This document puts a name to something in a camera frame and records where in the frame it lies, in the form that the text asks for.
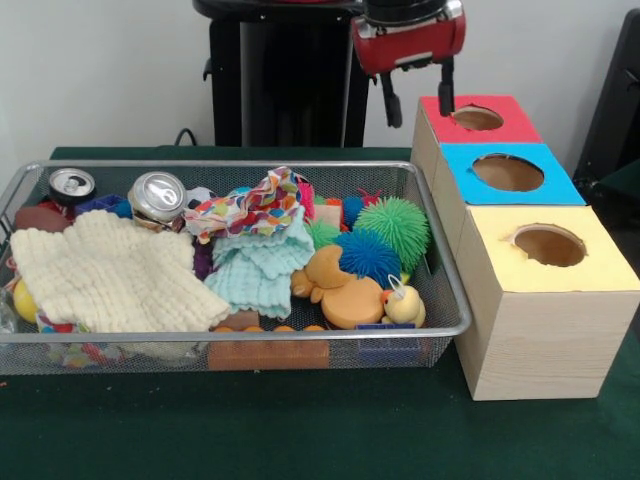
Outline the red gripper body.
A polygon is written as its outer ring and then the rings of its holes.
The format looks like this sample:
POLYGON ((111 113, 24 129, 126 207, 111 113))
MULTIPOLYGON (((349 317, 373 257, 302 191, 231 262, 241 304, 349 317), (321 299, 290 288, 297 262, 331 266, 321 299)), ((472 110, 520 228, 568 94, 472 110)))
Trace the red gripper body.
POLYGON ((367 3, 351 20, 351 36, 365 74, 441 64, 462 50, 466 17, 460 3, 367 3))

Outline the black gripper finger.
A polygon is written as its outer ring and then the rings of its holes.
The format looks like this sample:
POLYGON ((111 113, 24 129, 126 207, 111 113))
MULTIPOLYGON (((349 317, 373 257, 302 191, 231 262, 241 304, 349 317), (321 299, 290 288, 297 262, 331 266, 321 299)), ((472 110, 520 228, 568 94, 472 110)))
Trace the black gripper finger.
POLYGON ((379 77, 382 85, 387 125, 398 129, 402 126, 403 118, 400 99, 393 88, 391 72, 380 73, 379 77))
POLYGON ((438 85, 439 113, 442 117, 450 116, 455 110, 454 96, 454 58, 441 62, 441 80, 438 85))

